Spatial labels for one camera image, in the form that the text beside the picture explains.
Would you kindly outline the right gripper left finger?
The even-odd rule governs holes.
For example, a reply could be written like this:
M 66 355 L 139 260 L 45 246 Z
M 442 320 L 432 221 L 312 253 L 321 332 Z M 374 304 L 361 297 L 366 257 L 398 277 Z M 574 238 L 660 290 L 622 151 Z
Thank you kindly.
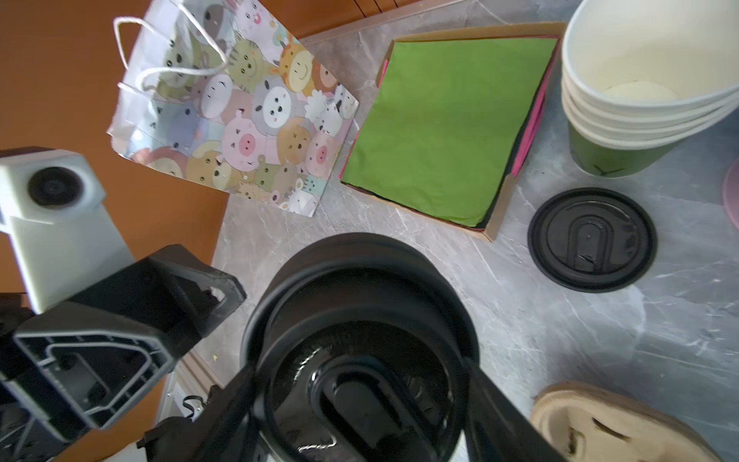
M 213 389 L 197 419 L 166 419 L 148 431 L 137 448 L 147 461 L 258 461 L 255 397 L 254 367 L 246 366 L 225 388 Z

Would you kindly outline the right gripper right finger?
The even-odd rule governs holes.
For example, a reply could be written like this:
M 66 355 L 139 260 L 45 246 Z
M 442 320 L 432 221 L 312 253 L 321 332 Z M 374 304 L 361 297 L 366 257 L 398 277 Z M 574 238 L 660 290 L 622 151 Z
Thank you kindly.
M 477 363 L 467 360 L 469 375 L 464 434 L 468 456 L 480 462 L 563 462 Z

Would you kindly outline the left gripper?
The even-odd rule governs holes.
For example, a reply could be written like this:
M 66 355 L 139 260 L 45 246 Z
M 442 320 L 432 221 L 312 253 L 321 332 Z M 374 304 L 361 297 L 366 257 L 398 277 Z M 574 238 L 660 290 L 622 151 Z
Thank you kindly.
M 236 277 L 166 246 L 51 310 L 1 317 L 1 458 L 48 461 L 109 429 L 246 301 Z

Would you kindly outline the black plastic cup lid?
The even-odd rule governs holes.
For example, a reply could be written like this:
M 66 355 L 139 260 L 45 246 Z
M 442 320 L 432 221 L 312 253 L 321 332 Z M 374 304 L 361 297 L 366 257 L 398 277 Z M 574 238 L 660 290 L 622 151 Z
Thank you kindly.
M 240 363 L 279 461 L 447 461 L 479 360 L 471 316 L 421 252 L 348 233 L 300 250 L 252 313 Z

